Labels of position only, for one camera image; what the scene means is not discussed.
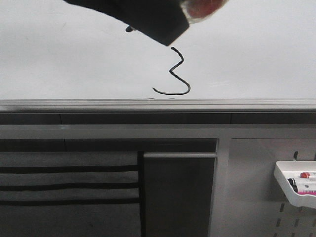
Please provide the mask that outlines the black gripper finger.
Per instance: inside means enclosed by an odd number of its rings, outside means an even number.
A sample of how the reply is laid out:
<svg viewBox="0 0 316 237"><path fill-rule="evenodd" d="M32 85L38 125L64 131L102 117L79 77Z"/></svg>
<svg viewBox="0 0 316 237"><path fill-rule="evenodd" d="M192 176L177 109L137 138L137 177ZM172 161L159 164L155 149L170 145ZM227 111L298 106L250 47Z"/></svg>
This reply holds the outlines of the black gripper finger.
<svg viewBox="0 0 316 237"><path fill-rule="evenodd" d="M114 17L169 46L188 28L179 0L68 0L69 4Z"/></svg>

